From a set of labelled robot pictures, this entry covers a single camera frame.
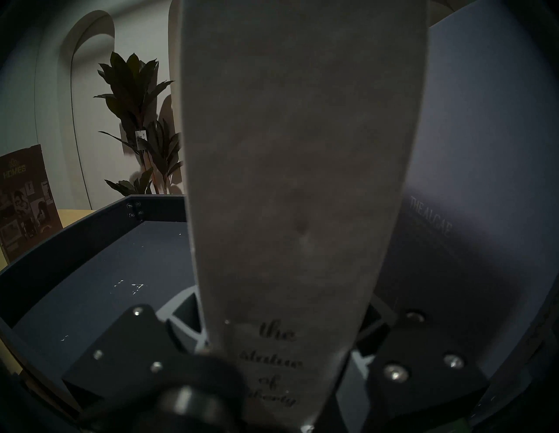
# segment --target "book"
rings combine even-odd
[[[190,1],[181,111],[209,350],[311,431],[365,316],[419,115],[427,4]]]
[[[0,245],[10,263],[62,229],[41,145],[0,156]]]

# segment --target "book cover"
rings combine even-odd
[[[62,229],[41,145],[0,156],[0,244],[8,263]]]

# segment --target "black tray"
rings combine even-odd
[[[66,227],[0,272],[0,337],[51,398],[124,311],[159,309],[194,285],[184,196],[128,196]]]

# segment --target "plant stem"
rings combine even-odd
[[[148,155],[147,160],[148,160],[149,165],[150,165],[149,168],[153,167],[153,164],[151,163],[151,160],[149,159],[149,154],[146,151],[143,151],[143,152],[144,152],[144,156],[146,154]],[[155,173],[154,172],[151,173],[151,182],[153,183],[153,187],[155,188],[155,194],[159,194],[159,188],[157,188],[157,184],[155,183]]]

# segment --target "plant tag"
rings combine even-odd
[[[144,144],[140,140],[138,140],[138,138],[144,139],[145,141],[148,140],[148,135],[146,134],[145,129],[136,131],[135,134],[136,134],[136,145],[138,146],[138,150],[147,150]]]

